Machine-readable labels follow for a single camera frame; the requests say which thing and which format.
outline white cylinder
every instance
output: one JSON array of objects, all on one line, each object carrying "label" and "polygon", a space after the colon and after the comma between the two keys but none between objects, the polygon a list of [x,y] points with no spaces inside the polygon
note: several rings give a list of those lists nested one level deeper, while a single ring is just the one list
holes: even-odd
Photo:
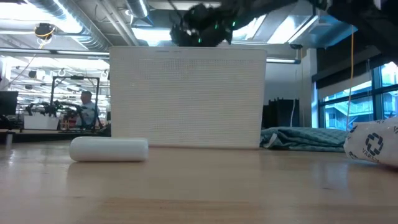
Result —
[{"label": "white cylinder", "polygon": [[148,152],[144,138],[78,137],[69,148],[71,159],[78,162],[140,162]]}]

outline table surface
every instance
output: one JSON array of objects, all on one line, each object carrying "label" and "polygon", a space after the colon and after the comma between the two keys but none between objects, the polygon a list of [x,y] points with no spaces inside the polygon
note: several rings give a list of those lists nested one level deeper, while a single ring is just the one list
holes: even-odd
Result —
[{"label": "table surface", "polygon": [[341,153],[150,149],[143,163],[74,163],[67,150],[0,146],[0,223],[398,221],[398,172]]}]

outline computer monitor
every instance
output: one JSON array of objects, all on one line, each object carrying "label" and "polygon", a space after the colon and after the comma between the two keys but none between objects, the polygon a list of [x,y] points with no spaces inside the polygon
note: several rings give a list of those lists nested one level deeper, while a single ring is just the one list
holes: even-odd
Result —
[{"label": "computer monitor", "polygon": [[15,115],[18,102],[17,91],[0,91],[0,114]]}]

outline man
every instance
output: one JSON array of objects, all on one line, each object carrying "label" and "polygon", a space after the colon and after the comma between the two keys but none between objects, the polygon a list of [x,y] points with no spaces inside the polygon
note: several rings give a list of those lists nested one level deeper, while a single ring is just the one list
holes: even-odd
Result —
[{"label": "man", "polygon": [[[95,103],[91,101],[91,97],[93,95],[91,94],[90,91],[83,91],[81,93],[80,99],[81,99],[81,107],[83,107],[82,112],[81,112],[81,117],[83,118],[84,122],[86,123],[86,126],[90,126],[93,121],[96,121],[96,116],[95,116]],[[79,117],[76,121],[76,126],[82,126],[81,123],[81,118]]]}]

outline ductwork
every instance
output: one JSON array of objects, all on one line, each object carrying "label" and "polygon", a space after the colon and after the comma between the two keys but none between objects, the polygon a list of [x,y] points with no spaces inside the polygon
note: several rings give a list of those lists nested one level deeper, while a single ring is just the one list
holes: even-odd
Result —
[{"label": "ductwork", "polygon": [[126,4],[132,16],[136,19],[145,18],[149,14],[149,5],[147,0],[126,0]]},{"label": "ductwork", "polygon": [[111,42],[95,26],[93,21],[80,9],[73,0],[26,0],[43,12],[53,15],[60,21],[73,20],[82,27],[79,34],[82,37],[73,37],[90,51],[105,52],[111,46]]}]

